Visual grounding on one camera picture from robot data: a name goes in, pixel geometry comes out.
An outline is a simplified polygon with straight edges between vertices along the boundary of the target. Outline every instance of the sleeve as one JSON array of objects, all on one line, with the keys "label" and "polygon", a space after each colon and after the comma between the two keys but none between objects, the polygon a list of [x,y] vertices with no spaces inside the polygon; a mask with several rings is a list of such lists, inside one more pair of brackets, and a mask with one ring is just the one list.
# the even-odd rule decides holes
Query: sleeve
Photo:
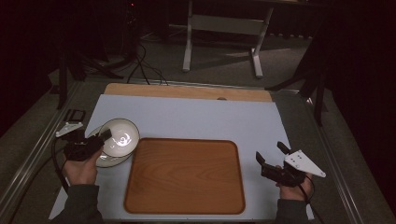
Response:
[{"label": "sleeve", "polygon": [[306,224],[309,223],[306,214],[306,203],[303,201],[283,200],[277,201],[275,224]]},{"label": "sleeve", "polygon": [[104,223],[97,209],[99,186],[75,185],[68,190],[64,210],[51,223]]}]

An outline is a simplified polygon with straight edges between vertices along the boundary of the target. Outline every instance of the black cable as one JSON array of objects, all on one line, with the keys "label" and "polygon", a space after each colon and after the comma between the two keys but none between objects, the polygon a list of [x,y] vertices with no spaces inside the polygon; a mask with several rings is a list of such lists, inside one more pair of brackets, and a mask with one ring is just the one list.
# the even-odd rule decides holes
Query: black cable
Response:
[{"label": "black cable", "polygon": [[63,170],[64,169],[64,166],[66,165],[66,162],[67,162],[68,160],[64,160],[64,164],[62,165],[62,168],[61,168],[61,170]]},{"label": "black cable", "polygon": [[67,193],[67,191],[69,189],[69,184],[66,182],[66,179],[64,178],[64,174],[62,173],[62,170],[59,167],[59,163],[56,160],[55,145],[56,145],[57,141],[58,141],[58,138],[55,138],[52,142],[51,157],[52,157],[53,165],[55,167],[55,173],[58,176],[59,180],[61,181],[62,187],[64,187],[64,191]]},{"label": "black cable", "polygon": [[298,187],[299,187],[299,189],[301,190],[301,192],[302,192],[303,195],[304,195],[306,204],[309,204],[309,205],[311,206],[312,212],[315,214],[315,216],[317,216],[317,218],[318,218],[318,220],[320,221],[320,223],[324,224],[324,221],[323,221],[323,219],[321,218],[320,214],[318,213],[318,211],[315,209],[315,207],[314,207],[314,206],[312,205],[312,203],[311,203],[312,196],[311,196],[311,197],[308,197],[308,195],[306,194],[306,192],[305,192],[303,186],[299,185]]},{"label": "black cable", "polygon": [[314,197],[314,194],[315,194],[315,191],[316,191],[316,189],[315,189],[315,184],[314,184],[314,181],[312,181],[312,179],[309,177],[309,176],[305,176],[310,182],[311,182],[311,185],[312,185],[312,194],[311,194],[311,197],[309,198],[309,201],[311,201],[311,199]]},{"label": "black cable", "polygon": [[[62,151],[62,148],[60,148],[60,149],[58,149],[57,151],[55,151],[55,155],[58,154],[60,151]],[[12,214],[12,217],[11,217],[11,219],[10,219],[9,222],[8,222],[9,224],[11,224],[11,223],[14,221],[14,218],[15,218],[15,216],[17,215],[17,213],[18,213],[18,211],[19,211],[19,209],[20,209],[20,207],[21,207],[21,204],[22,204],[22,202],[23,202],[23,199],[24,199],[24,197],[26,196],[27,191],[29,190],[29,188],[32,186],[32,184],[33,184],[35,178],[38,176],[38,174],[41,172],[41,170],[49,163],[49,161],[50,161],[51,159],[52,159],[52,156],[49,157],[48,159],[46,159],[46,160],[43,162],[43,164],[41,164],[41,166],[37,169],[37,171],[35,171],[35,174],[32,176],[32,178],[30,179],[30,181],[29,181],[28,184],[26,185],[26,187],[25,187],[25,189],[24,189],[24,191],[23,191],[23,194],[22,194],[22,196],[20,197],[20,200],[18,201],[18,203],[17,203],[17,205],[16,205],[16,207],[15,207],[14,213]]]},{"label": "black cable", "polygon": [[148,78],[147,78],[147,76],[146,76],[145,70],[143,69],[142,62],[143,62],[143,58],[140,60],[140,64],[139,64],[140,71],[142,72],[143,78],[146,80],[146,82],[147,82],[148,85],[149,85],[149,80],[148,80]]},{"label": "black cable", "polygon": [[126,83],[129,83],[129,81],[131,80],[131,77],[134,75],[134,72],[136,71],[136,69],[137,69],[139,66],[141,66],[142,61],[146,58],[146,49],[145,49],[141,44],[139,44],[139,46],[143,48],[142,60],[139,60],[139,56],[137,55],[137,57],[136,57],[136,59],[137,59],[137,65],[136,65],[136,67],[134,68],[134,70],[132,70],[131,74],[128,76],[128,79],[127,79]]},{"label": "black cable", "polygon": [[166,81],[166,78],[163,76],[163,73],[161,72],[160,69],[152,67],[144,59],[142,59],[142,64],[144,66],[146,66],[147,68],[151,69],[154,73],[156,73],[158,75],[158,77],[160,78],[160,85],[163,83],[163,81],[165,81],[165,84],[167,86],[169,86],[168,82]]}]

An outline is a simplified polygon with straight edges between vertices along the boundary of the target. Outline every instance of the white bowl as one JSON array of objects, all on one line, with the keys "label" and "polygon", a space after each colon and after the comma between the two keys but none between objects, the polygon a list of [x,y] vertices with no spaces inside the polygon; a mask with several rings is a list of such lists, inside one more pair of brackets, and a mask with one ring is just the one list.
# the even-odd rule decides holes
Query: white bowl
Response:
[{"label": "white bowl", "polygon": [[105,141],[103,152],[110,157],[124,157],[132,153],[139,142],[140,135],[136,125],[128,119],[112,119],[105,123],[99,135],[111,131],[111,137]]},{"label": "white bowl", "polygon": [[[95,130],[93,130],[88,135],[88,137],[91,137],[91,136],[96,135],[97,133],[99,133],[101,128],[102,127],[98,127]],[[130,156],[131,156],[131,154],[126,155],[124,157],[111,157],[111,156],[107,156],[105,152],[102,152],[100,157],[96,160],[96,166],[104,167],[104,168],[115,166],[115,165],[118,165],[118,164],[122,163],[123,161],[126,161]]]}]

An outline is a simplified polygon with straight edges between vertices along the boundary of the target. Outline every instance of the hand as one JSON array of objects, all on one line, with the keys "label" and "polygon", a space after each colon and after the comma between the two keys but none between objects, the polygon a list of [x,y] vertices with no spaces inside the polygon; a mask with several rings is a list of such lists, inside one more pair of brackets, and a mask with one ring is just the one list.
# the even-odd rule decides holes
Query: hand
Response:
[{"label": "hand", "polygon": [[96,160],[102,154],[103,148],[95,152],[85,161],[66,161],[64,174],[70,185],[93,185],[96,181]]},{"label": "hand", "polygon": [[[312,179],[311,174],[306,174],[306,176]],[[280,188],[280,195],[279,195],[280,199],[305,201],[305,196],[298,186],[294,188],[290,188],[283,186],[279,183],[276,183],[276,186]],[[312,193],[311,181],[308,178],[305,178],[304,182],[301,184],[301,187],[303,187],[306,195],[308,195],[309,197],[309,195],[311,195]]]}]

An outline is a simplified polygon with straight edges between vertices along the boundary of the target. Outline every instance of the brown tray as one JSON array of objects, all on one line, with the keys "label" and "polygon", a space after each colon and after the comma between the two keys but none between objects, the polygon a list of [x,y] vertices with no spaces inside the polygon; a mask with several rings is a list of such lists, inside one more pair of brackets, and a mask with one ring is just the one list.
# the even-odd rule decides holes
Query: brown tray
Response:
[{"label": "brown tray", "polygon": [[124,201],[136,214],[240,214],[245,209],[238,150],[220,140],[143,138]]}]

